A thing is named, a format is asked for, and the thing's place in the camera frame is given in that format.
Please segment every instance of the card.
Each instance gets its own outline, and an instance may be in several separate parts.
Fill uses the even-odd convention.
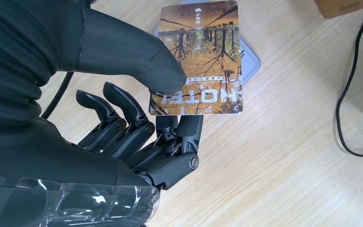
[[[181,63],[187,83],[171,96],[151,92],[150,114],[242,112],[239,33],[236,1],[163,7],[158,37]]]

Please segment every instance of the wood grain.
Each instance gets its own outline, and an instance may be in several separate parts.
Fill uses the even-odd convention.
[[[161,7],[178,2],[98,0],[94,8],[151,33]],[[239,12],[242,36],[262,60],[244,87],[245,110],[205,117],[199,168],[163,192],[148,226],[363,226],[363,158],[342,150],[334,118],[363,10],[326,20],[313,0],[241,0]],[[63,75],[43,88],[43,109]],[[77,73],[50,118],[66,139],[98,123],[76,90],[102,95],[105,81],[148,110],[148,90],[131,77]],[[341,120],[348,145],[363,152],[363,39]]]

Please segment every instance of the prosthetic hand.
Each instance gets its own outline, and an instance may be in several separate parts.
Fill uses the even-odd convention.
[[[163,116],[156,130],[111,83],[78,91],[100,119],[78,144],[39,116],[40,86],[60,71],[128,74],[172,94],[186,76],[166,46],[82,0],[0,1],[0,227],[139,226],[160,190],[194,171],[202,116]],[[156,132],[157,140],[142,148]]]

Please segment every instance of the black power cord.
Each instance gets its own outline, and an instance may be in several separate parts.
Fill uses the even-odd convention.
[[[68,72],[65,76],[65,79],[63,79],[62,84],[60,85],[58,91],[56,92],[55,97],[52,99],[51,103],[49,103],[49,106],[46,108],[44,113],[41,115],[42,118],[48,119],[48,117],[52,114],[53,110],[58,105],[59,101],[61,100],[63,94],[65,93],[66,89],[69,86],[70,80],[73,77],[74,72]]]
[[[340,126],[340,106],[341,106],[341,104],[343,102],[343,99],[345,98],[346,93],[347,93],[347,91],[348,91],[348,89],[350,87],[351,81],[353,80],[355,69],[357,68],[358,50],[359,50],[360,40],[361,40],[362,34],[363,34],[363,25],[361,26],[360,31],[358,32],[358,35],[357,35],[357,39],[355,41],[354,62],[353,62],[353,67],[351,69],[350,77],[348,78],[346,87],[345,87],[345,89],[344,89],[344,91],[342,93],[342,96],[340,97],[340,99],[339,99],[339,101],[337,102],[337,105],[336,105],[336,123],[337,123],[337,131],[339,133],[340,142],[342,143],[343,147],[347,150],[348,153],[350,153],[352,155],[355,155],[357,157],[363,157],[363,155],[355,153],[354,151],[350,150],[350,148],[348,148],[348,146],[346,145],[346,143],[344,141],[343,134],[342,134],[342,129],[341,129],[341,126]]]

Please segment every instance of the plastic wrap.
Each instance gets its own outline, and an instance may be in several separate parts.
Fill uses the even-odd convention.
[[[150,186],[57,183],[21,178],[5,187],[0,178],[0,227],[136,227],[159,206]]]

